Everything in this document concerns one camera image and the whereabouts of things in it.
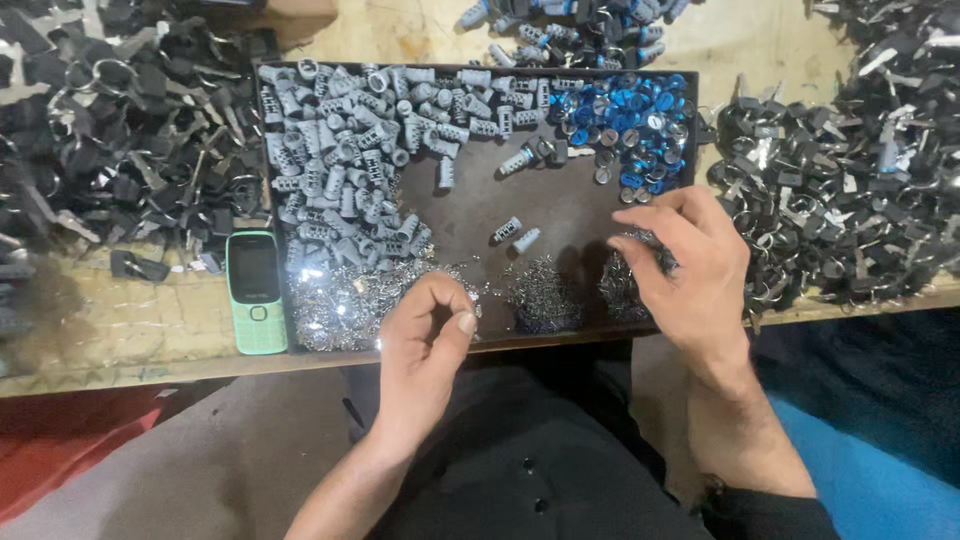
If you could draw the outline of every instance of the wooden table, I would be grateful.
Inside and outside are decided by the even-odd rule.
[[[287,58],[379,63],[464,63],[486,58],[493,39],[486,27],[455,29],[471,0],[340,0],[339,16]],[[505,48],[511,38],[495,39]],[[804,17],[796,0],[711,0],[691,6],[667,29],[667,53],[657,69],[700,72],[700,103],[730,99],[736,74],[753,93],[787,81],[786,99],[825,103],[853,56],[821,16]],[[697,182],[719,159],[701,149]],[[35,330],[12,344],[4,358],[16,375],[0,379],[0,397],[158,382],[234,377],[366,363],[371,353],[241,356],[236,350],[226,278],[206,272],[171,274],[163,284],[115,280],[107,251],[84,260],[52,261],[41,269]],[[179,263],[176,254],[167,260]],[[846,309],[801,299],[763,324],[779,324],[880,312],[960,306],[960,282],[940,275],[923,295],[896,304]],[[556,345],[612,337],[609,331],[545,336],[498,347]]]

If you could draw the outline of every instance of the metal tray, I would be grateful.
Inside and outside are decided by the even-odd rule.
[[[359,73],[360,64],[342,64],[350,72]],[[271,62],[275,66],[296,66],[294,62]],[[406,64],[411,67],[432,67],[439,75],[452,75],[463,68],[486,69],[496,77],[508,75],[523,77],[564,77],[594,79],[628,73],[626,70],[608,71],[599,69],[560,68],[499,68],[464,66],[457,64]],[[685,99],[698,104],[699,74],[693,71],[640,70],[646,77],[682,75],[687,81]],[[260,82],[257,79],[257,94]],[[681,173],[681,185],[693,185],[696,171],[697,141],[695,118],[686,119],[690,136],[684,147],[686,166]],[[498,350],[533,347],[564,341],[589,341],[624,336],[649,331],[652,322],[622,323],[607,315],[606,303],[600,297],[596,284],[603,274],[603,266],[611,250],[606,245],[610,235],[624,231],[611,220],[614,210],[626,208],[620,203],[618,167],[615,166],[612,180],[599,185],[593,181],[595,164],[593,157],[570,159],[561,168],[547,168],[542,163],[533,169],[522,170],[504,180],[494,177],[494,171],[504,160],[516,153],[523,142],[534,133],[551,139],[565,137],[559,128],[546,122],[536,130],[517,128],[507,141],[473,140],[463,146],[454,161],[456,186],[449,191],[436,189],[437,160],[428,153],[420,152],[401,171],[400,197],[404,210],[417,213],[420,220],[433,231],[440,263],[469,261],[480,257],[476,272],[467,272],[470,278],[483,288],[489,282],[493,289],[506,289],[504,270],[513,264],[522,269],[525,262],[544,256],[552,256],[558,266],[577,284],[586,306],[584,326],[573,332],[553,334],[544,340],[543,335],[523,334],[513,330],[514,316],[503,296],[484,295],[478,301],[483,307],[477,337],[477,350]],[[267,160],[265,178],[272,179]],[[269,187],[271,213],[279,247],[280,263],[286,253],[283,234],[279,230],[276,205],[277,194]],[[490,245],[491,235],[511,216],[523,224],[522,232],[540,228],[540,239],[523,256],[516,258],[508,251],[510,240],[503,245]],[[290,298],[286,280],[283,280],[283,295]],[[297,326],[293,318],[292,303],[287,300],[286,318],[290,354],[310,352],[297,342]]]

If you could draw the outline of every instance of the forearm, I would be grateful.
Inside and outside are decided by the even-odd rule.
[[[703,473],[731,487],[816,497],[813,481],[767,400],[747,347],[713,365],[723,372],[691,378],[687,400],[690,449]]]
[[[396,498],[411,459],[372,430],[310,494],[286,540],[364,538]]]

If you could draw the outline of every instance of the hand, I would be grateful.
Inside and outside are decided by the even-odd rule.
[[[710,189],[670,191],[648,206],[614,212],[613,220],[653,231],[673,253],[680,267],[664,276],[654,253],[635,238],[608,241],[630,264],[640,300],[693,372],[715,390],[736,391],[750,367],[741,325],[750,249]]]
[[[380,412],[371,436],[412,457],[444,415],[476,329],[473,302],[443,272],[423,276],[380,325]]]

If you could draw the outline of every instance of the phone screen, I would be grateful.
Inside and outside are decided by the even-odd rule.
[[[276,244],[266,234],[231,236],[227,245],[227,279],[238,304],[270,304],[280,299]]]

